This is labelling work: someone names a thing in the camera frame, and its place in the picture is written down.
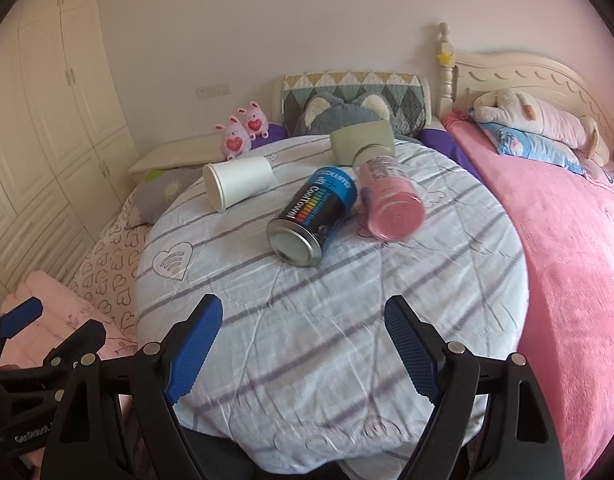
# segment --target wardrobe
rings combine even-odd
[[[134,188],[97,0],[18,0],[0,25],[0,304],[68,283]]]

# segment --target metal screw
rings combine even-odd
[[[89,366],[94,363],[96,360],[96,356],[94,354],[85,354],[81,357],[81,364],[84,366]]]
[[[522,354],[513,354],[511,356],[511,362],[518,366],[525,366],[527,364],[527,359]]]
[[[458,341],[449,341],[449,343],[447,343],[447,348],[449,348],[449,351],[452,354],[464,354],[465,352],[465,345],[463,345],[462,343],[458,343]]]
[[[148,343],[143,347],[145,355],[156,355],[161,351],[161,345],[158,343]]]

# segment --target blue pillowcase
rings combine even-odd
[[[520,156],[555,164],[576,174],[584,168],[571,149],[555,140],[496,123],[478,123],[500,155]]]

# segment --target carved headboard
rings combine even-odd
[[[436,114],[467,111],[473,101],[499,88],[519,88],[577,117],[593,117],[614,162],[614,117],[567,66],[529,52],[469,54],[454,50],[449,26],[440,24],[439,88]]]

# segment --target blue gripper pad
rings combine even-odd
[[[0,319],[0,337],[11,339],[31,325],[43,314],[43,304],[38,298],[29,298]]]
[[[203,311],[203,302],[209,302]],[[171,359],[171,372],[165,394],[172,404],[190,393],[203,363],[212,348],[213,340],[223,323],[223,304],[217,297],[207,294],[196,310],[185,321],[185,336]]]
[[[385,327],[416,391],[435,404],[441,393],[436,381],[437,364],[395,298],[390,298],[385,303]]]

